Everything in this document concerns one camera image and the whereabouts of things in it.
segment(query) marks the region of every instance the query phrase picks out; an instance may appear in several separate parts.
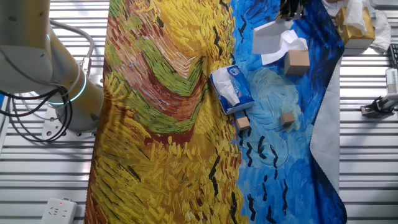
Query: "van gogh painting print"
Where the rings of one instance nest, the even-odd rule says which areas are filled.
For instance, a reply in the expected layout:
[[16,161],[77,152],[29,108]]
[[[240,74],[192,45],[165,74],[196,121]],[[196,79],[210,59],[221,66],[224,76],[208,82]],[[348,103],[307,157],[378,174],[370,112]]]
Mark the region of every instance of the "van gogh painting print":
[[[346,223],[346,210],[309,150],[343,43],[322,2],[293,29],[310,70],[283,75],[252,54],[252,30],[279,0],[111,0],[105,101],[85,223]],[[237,131],[209,85],[236,64],[253,98]],[[295,122],[281,125],[293,111]]]

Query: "white paper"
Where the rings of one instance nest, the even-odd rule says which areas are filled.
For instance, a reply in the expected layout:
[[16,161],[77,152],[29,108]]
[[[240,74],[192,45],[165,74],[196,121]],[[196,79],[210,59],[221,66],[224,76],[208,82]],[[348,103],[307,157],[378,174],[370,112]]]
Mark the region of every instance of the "white paper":
[[292,21],[272,21],[254,28],[252,52],[254,54],[271,54],[277,52],[280,48],[280,35],[289,30],[292,25]]
[[347,17],[343,25],[354,26],[361,30],[362,35],[366,35],[366,25],[363,19],[364,1],[366,0],[349,0],[347,5]]
[[391,26],[388,23],[385,12],[376,10],[376,21],[373,26],[375,27],[374,35],[376,38],[371,47],[378,48],[382,52],[387,52],[391,44]]
[[232,86],[229,73],[226,68],[219,68],[212,72],[213,83],[218,93],[225,97],[228,103],[232,106],[240,103],[238,95],[235,92],[234,86]]
[[271,54],[262,54],[261,61],[263,65],[267,65],[282,58],[289,50],[307,49],[308,46],[305,39],[299,38],[294,30],[286,30],[280,35],[279,50]]
[[338,1],[333,3],[328,3],[326,0],[322,0],[325,9],[328,11],[329,15],[336,16],[337,12],[342,8],[346,7],[346,1]]

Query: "power strip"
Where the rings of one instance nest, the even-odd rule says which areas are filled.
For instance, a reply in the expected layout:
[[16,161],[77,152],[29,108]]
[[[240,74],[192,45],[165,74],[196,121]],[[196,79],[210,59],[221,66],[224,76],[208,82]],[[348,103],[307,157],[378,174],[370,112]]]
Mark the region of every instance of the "power strip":
[[51,198],[47,202],[41,224],[72,224],[76,208],[77,203],[68,198]]

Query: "table surface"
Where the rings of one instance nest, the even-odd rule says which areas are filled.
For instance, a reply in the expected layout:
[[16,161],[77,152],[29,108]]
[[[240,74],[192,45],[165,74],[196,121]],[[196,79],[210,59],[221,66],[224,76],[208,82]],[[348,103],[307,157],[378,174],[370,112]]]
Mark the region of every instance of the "table surface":
[[[100,82],[109,1],[52,0],[50,17],[93,36],[96,49],[90,79]],[[398,43],[398,11],[385,11]],[[54,28],[63,44],[82,60],[88,42]],[[346,50],[340,76],[340,197],[349,224],[398,222],[398,114],[365,119],[359,107],[386,94],[388,57],[372,49]],[[26,111],[17,102],[19,111]],[[46,107],[39,114],[45,116]],[[44,122],[22,119],[41,135]],[[93,141],[69,146],[42,146],[22,139],[9,124],[0,155],[0,223],[40,223],[49,198],[71,198],[78,204],[73,224],[82,224]]]

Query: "brown cardboard box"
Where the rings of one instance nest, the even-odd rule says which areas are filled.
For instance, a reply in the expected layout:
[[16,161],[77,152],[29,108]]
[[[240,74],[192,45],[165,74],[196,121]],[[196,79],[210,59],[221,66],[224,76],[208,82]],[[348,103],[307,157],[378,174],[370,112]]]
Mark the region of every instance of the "brown cardboard box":
[[285,75],[305,75],[310,68],[308,50],[289,50],[285,58]]
[[361,30],[354,26],[343,25],[347,15],[347,8],[342,7],[336,15],[337,30],[344,42],[344,46],[348,49],[367,49],[374,41],[374,29],[371,16],[365,7],[363,11],[363,19],[367,30],[366,35],[362,35]]

